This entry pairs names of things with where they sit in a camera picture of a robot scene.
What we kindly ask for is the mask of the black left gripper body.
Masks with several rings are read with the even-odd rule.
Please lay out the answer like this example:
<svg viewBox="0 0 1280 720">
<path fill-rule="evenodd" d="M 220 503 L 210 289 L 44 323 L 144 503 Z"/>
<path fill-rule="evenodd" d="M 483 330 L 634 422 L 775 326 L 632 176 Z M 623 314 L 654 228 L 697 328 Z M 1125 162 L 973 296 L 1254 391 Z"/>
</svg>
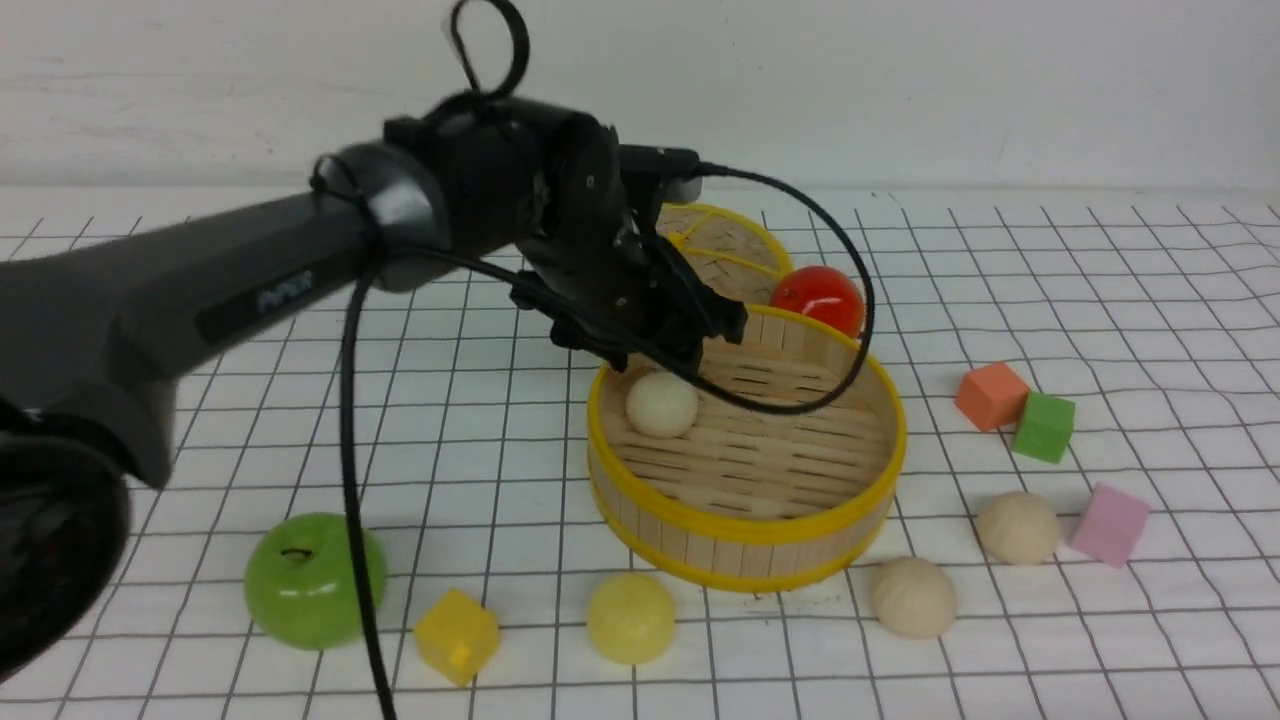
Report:
<svg viewBox="0 0 1280 720">
<path fill-rule="evenodd" d="M 529 264 L 511 286 L 552 320 L 552 341 L 616 370 L 644 345 L 695 372 L 707 340 L 742 342 L 748 310 L 705 284 L 620 177 L 617 133 L 584 111 L 521 97 L 449 97 L 385 123 L 387 142 L 420 161 L 438 196 L 439 259 L 480 260 L 512 246 Z"/>
</svg>

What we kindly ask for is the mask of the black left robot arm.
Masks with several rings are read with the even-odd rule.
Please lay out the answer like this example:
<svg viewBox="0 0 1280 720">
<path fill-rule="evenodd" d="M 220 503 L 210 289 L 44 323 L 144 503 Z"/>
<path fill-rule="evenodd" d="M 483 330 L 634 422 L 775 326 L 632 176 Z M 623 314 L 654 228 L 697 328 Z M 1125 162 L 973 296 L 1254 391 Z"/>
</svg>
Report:
<svg viewBox="0 0 1280 720">
<path fill-rule="evenodd" d="M 3 264 L 3 676 L 60 641 L 125 548 L 125 478 L 173 471 L 177 386 L 372 273 L 408 293 L 515 246 L 515 301 L 621 366 L 687 370 L 740 343 L 745 306 L 653 229 L 689 150 L 622 145 L 582 111 L 462 92 L 320 161 L 307 191 Z"/>
</svg>

